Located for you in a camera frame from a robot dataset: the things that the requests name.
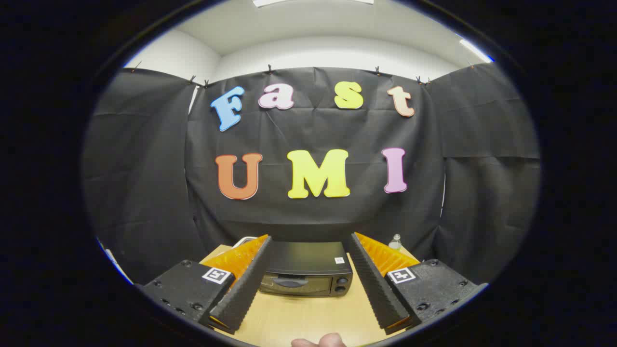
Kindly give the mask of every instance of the black curtain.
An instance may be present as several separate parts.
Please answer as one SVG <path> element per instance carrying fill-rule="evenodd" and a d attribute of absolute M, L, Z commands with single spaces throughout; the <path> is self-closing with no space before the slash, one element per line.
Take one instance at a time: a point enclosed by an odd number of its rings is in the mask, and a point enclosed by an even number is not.
<path fill-rule="evenodd" d="M 474 282 L 489 282 L 527 234 L 540 185 L 531 115 L 495 64 L 427 85 L 445 159 L 444 208 L 434 255 Z"/>
<path fill-rule="evenodd" d="M 338 109 L 340 81 L 360 84 L 361 108 Z M 274 83 L 293 86 L 294 107 L 258 105 Z M 221 132 L 210 103 L 235 86 L 245 89 L 242 119 Z M 386 93 L 394 86 L 411 94 L 413 117 L 394 109 Z M 539 154 L 524 102 L 494 64 L 429 85 L 355 69 L 253 73 L 198 88 L 187 119 L 193 90 L 163 73 L 124 70 L 93 117 L 85 150 L 88 207 L 99 238 L 137 282 L 243 236 L 333 241 L 351 232 L 383 243 L 399 233 L 420 260 L 438 257 L 486 282 L 525 236 Z M 388 147 L 406 151 L 402 193 L 383 190 L 381 150 Z M 330 149 L 345 149 L 350 196 L 290 199 L 287 153 L 296 149 L 318 165 Z M 259 190 L 248 200 L 228 199 L 218 189 L 215 158 L 238 158 L 234 184 L 242 187 L 247 153 L 263 156 Z"/>
<path fill-rule="evenodd" d="M 94 232 L 136 283 L 206 252 L 184 178 L 194 89 L 165 73 L 124 70 L 102 95 L 85 136 L 83 188 Z"/>

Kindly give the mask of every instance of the ceiling light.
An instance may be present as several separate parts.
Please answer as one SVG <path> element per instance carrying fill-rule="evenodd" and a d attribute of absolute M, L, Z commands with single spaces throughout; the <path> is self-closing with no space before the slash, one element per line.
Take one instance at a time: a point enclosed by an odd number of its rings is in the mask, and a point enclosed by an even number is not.
<path fill-rule="evenodd" d="M 289 0 L 253 0 L 253 4 L 255 4 L 255 6 L 257 7 L 263 7 L 266 5 L 272 5 L 272 4 L 276 4 L 277 2 L 284 2 L 284 1 L 289 1 Z M 355 1 L 355 2 L 362 2 L 365 4 L 373 4 L 374 0 L 351 0 L 351 1 Z"/>
<path fill-rule="evenodd" d="M 480 51 L 476 46 L 472 45 L 469 41 L 467 41 L 467 40 L 460 40 L 459 42 L 460 42 L 460 44 L 465 46 L 467 49 L 469 49 L 470 51 L 474 52 L 484 62 L 492 62 L 493 61 L 486 54 L 482 53 L 482 51 Z"/>

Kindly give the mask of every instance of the yellow letter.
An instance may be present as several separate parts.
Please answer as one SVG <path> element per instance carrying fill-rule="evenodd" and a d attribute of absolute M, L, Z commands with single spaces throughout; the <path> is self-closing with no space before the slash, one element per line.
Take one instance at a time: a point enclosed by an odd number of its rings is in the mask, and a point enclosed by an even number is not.
<path fill-rule="evenodd" d="M 323 185 L 328 180 L 328 187 L 323 194 L 329 198 L 339 198 L 349 195 L 349 188 L 345 181 L 345 159 L 349 155 L 343 149 L 331 149 L 323 158 L 321 167 L 313 160 L 308 151 L 291 151 L 287 159 L 291 161 L 292 185 L 287 193 L 292 199 L 304 199 L 309 191 L 304 189 L 304 180 L 307 181 L 314 197 L 319 196 Z"/>
<path fill-rule="evenodd" d="M 356 82 L 339 82 L 334 86 L 334 103 L 341 109 L 359 109 L 364 103 L 361 91 L 362 87 Z"/>

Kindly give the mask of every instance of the white label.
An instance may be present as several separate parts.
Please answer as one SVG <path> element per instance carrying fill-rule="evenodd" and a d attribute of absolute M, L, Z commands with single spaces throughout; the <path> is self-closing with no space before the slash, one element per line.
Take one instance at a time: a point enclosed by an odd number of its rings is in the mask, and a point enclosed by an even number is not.
<path fill-rule="evenodd" d="M 394 281 L 395 284 L 411 281 L 416 278 L 415 275 L 412 274 L 412 272 L 409 271 L 408 268 L 390 271 L 387 273 L 387 275 L 390 276 L 390 278 L 392 279 L 392 281 Z"/>
<path fill-rule="evenodd" d="M 214 283 L 222 284 L 223 281 L 227 279 L 231 275 L 231 272 L 217 269 L 216 267 L 211 268 L 202 278 L 205 278 L 208 281 L 212 281 Z"/>

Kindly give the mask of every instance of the blue letter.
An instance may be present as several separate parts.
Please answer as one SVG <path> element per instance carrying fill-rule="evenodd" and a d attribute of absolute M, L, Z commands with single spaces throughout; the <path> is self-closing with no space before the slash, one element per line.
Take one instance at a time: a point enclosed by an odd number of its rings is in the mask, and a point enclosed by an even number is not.
<path fill-rule="evenodd" d="M 233 110 L 239 112 L 242 109 L 242 102 L 236 96 L 242 94 L 244 94 L 244 88 L 237 86 L 210 104 L 210 107 L 217 110 L 218 118 L 221 120 L 221 126 L 218 128 L 220 131 L 223 132 L 240 121 L 240 115 L 234 114 Z"/>

